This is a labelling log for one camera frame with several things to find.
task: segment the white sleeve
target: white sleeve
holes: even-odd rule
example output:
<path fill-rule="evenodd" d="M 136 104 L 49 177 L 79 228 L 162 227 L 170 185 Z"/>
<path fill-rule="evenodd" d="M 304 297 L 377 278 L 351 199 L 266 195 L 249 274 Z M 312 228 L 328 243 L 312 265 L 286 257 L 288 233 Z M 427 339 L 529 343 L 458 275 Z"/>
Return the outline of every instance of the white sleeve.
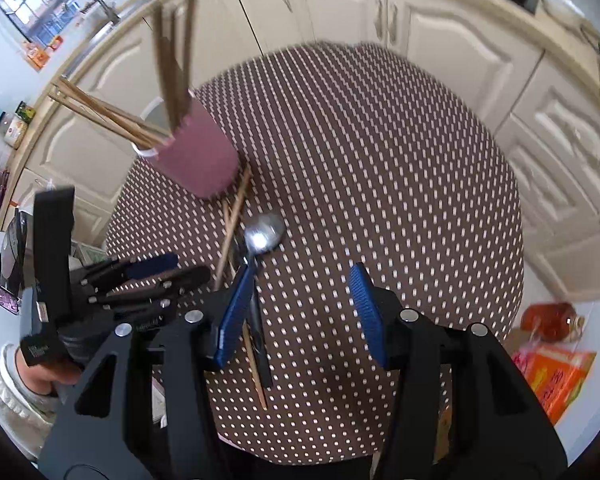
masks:
<path fill-rule="evenodd" d="M 10 362 L 14 360 L 15 350 L 14 345 L 5 345 L 0 352 L 0 425 L 27 459 L 35 460 L 56 414 L 44 411 L 43 397 L 36 396 L 22 384 L 15 364 Z"/>

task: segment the sink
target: sink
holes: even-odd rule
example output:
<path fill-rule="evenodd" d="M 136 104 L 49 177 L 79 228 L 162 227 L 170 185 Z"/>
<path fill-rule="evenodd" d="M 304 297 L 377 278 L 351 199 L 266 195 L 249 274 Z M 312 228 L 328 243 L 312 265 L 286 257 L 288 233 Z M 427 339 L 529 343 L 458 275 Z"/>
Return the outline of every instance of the sink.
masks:
<path fill-rule="evenodd" d="M 86 57 L 93 51 L 93 49 L 95 49 L 100 43 L 102 43 L 102 41 L 104 41 L 109 34 L 116 30 L 120 23 L 123 23 L 126 18 L 131 16 L 133 13 L 136 12 L 136 10 L 138 10 L 142 6 L 145 6 L 150 1 L 151 0 L 134 1 L 131 5 L 125 7 L 125 9 L 120 11 L 120 22 L 117 25 L 114 25 L 111 22 L 106 22 L 100 28 L 97 28 L 96 31 L 94 31 L 93 36 L 91 37 L 87 46 L 71 60 L 69 65 L 62 73 L 62 75 L 67 78 L 71 77 L 75 70 L 80 66 L 80 63 L 82 63 L 86 59 Z"/>

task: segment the orange bag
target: orange bag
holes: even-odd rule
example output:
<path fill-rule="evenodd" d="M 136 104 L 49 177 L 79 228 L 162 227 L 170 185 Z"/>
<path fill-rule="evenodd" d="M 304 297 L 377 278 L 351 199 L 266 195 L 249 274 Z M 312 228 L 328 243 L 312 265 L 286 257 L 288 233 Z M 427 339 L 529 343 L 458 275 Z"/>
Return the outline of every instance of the orange bag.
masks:
<path fill-rule="evenodd" d="M 555 425 L 580 393 L 595 352 L 570 352 L 550 344 L 523 346 L 511 356 Z"/>

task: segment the phone screen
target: phone screen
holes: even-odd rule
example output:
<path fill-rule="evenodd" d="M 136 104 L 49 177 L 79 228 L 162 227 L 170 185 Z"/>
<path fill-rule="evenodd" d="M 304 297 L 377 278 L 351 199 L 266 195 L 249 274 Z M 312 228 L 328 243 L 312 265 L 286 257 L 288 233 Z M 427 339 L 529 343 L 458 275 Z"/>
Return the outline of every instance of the phone screen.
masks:
<path fill-rule="evenodd" d="M 20 307 L 18 305 L 18 298 L 16 298 L 13 294 L 11 294 L 6 288 L 0 286 L 0 306 L 15 314 L 16 316 L 20 312 Z"/>

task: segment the person's arm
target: person's arm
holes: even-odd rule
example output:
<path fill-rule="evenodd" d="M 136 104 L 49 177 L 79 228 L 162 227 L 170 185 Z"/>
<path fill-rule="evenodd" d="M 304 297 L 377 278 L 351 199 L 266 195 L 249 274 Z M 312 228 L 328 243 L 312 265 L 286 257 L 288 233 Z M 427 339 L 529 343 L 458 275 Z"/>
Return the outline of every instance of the person's arm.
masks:
<path fill-rule="evenodd" d="M 75 384 L 80 368 L 69 361 L 28 367 L 20 349 L 0 352 L 0 425 L 30 460 L 35 460 L 56 420 L 59 399 L 53 381 Z"/>

